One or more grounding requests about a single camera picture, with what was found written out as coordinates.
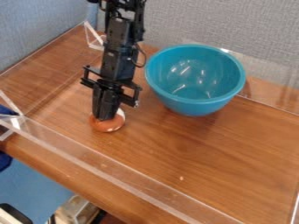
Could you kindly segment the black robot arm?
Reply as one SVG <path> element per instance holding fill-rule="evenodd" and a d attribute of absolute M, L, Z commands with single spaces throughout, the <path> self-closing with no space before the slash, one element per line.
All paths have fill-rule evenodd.
<path fill-rule="evenodd" d="M 101 67 L 83 66 L 79 83 L 91 89 L 91 115 L 101 122 L 114 118 L 120 104 L 137 106 L 141 87 L 133 83 L 137 54 L 144 53 L 144 11 L 146 0 L 97 0 L 105 12 Z"/>

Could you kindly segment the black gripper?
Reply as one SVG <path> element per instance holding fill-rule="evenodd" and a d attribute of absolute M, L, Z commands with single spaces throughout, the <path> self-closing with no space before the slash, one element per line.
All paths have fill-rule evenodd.
<path fill-rule="evenodd" d="M 107 80 L 99 75 L 99 69 L 90 65 L 82 67 L 83 74 L 79 78 L 79 84 L 93 90 L 91 92 L 91 114 L 97 119 L 110 120 L 117 112 L 120 103 L 136 108 L 138 106 L 138 94 L 141 87 L 130 80 Z M 133 90 L 133 95 L 124 93 L 122 88 Z M 102 94 L 105 92 L 105 110 L 102 111 Z"/>

